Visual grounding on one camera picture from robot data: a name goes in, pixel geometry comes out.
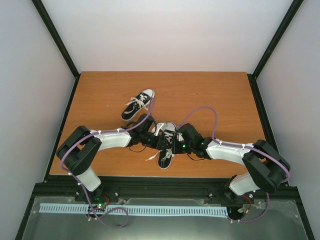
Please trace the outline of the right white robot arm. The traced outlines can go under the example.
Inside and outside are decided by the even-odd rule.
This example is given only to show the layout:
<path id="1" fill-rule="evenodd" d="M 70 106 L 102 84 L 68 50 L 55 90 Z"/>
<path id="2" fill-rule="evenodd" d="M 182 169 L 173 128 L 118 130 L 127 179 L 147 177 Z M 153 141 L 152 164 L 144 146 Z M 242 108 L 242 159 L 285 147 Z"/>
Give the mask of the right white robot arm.
<path id="1" fill-rule="evenodd" d="M 232 177 L 228 189 L 241 196 L 262 190 L 274 193 L 288 181 L 290 165 L 265 140 L 240 144 L 215 137 L 203 138 L 189 123 L 178 128 L 172 142 L 173 154 L 195 154 L 205 160 L 225 160 L 246 167 L 247 173 Z"/>

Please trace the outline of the black canvas sneaker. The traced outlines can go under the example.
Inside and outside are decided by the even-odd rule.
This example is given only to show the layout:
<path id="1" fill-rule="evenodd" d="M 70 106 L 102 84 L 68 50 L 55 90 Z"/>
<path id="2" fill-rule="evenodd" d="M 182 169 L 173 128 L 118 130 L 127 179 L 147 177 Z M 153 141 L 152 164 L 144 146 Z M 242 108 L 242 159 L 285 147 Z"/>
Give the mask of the black canvas sneaker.
<path id="1" fill-rule="evenodd" d="M 175 130 L 176 130 L 176 125 L 173 122 L 167 122 L 166 127 L 164 128 L 164 137 L 166 140 L 171 144 L 173 142 L 173 138 L 175 137 Z M 162 169 L 165 170 L 170 167 L 172 158 L 172 147 L 170 146 L 169 148 L 162 150 L 159 153 L 158 157 L 158 166 Z"/>
<path id="2" fill-rule="evenodd" d="M 145 109 L 148 111 L 147 106 L 154 96 L 155 91 L 148 88 L 141 91 L 137 96 L 131 97 L 130 101 L 126 104 L 125 110 L 121 114 L 121 119 L 128 122 L 132 120 L 140 110 Z"/>

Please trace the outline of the white lace of sneaker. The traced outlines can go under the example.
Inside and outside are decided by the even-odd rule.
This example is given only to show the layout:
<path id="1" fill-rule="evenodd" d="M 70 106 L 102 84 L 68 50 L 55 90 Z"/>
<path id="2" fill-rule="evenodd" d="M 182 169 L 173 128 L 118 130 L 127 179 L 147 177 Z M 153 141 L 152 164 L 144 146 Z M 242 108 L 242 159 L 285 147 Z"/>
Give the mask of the white lace of sneaker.
<path id="1" fill-rule="evenodd" d="M 174 130 L 165 130 L 164 131 L 164 137 L 168 140 L 170 144 L 173 143 L 173 138 L 174 138 Z M 161 162 L 166 161 L 167 159 L 172 159 L 172 157 L 175 157 L 175 155 L 172 152 L 172 147 L 166 150 L 158 151 L 156 154 L 153 156 L 149 157 L 146 161 L 154 159 L 159 153 L 161 153 L 163 156 L 159 156 L 159 160 Z"/>
<path id="2" fill-rule="evenodd" d="M 151 98 L 146 95 L 140 93 L 137 97 L 131 97 L 130 101 L 126 104 L 127 106 L 132 106 L 132 109 L 125 110 L 126 114 L 131 113 L 133 111 L 139 111 L 140 109 L 148 110 L 147 105 Z"/>

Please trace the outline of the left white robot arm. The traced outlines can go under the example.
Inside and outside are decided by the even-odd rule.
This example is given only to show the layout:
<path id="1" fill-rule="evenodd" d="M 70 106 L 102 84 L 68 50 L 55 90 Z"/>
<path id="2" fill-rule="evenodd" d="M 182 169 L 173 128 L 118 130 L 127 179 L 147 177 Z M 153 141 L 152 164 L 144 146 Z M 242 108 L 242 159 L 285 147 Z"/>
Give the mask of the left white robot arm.
<path id="1" fill-rule="evenodd" d="M 166 122 L 151 125 L 155 120 L 144 113 L 136 122 L 114 130 L 89 130 L 85 126 L 77 127 L 56 151 L 61 166 L 75 176 L 78 184 L 86 188 L 86 195 L 92 201 L 103 198 L 104 188 L 92 168 L 92 162 L 99 151 L 112 148 L 129 148 L 142 144 L 145 147 L 163 151 L 171 147 L 165 130 L 170 126 Z"/>

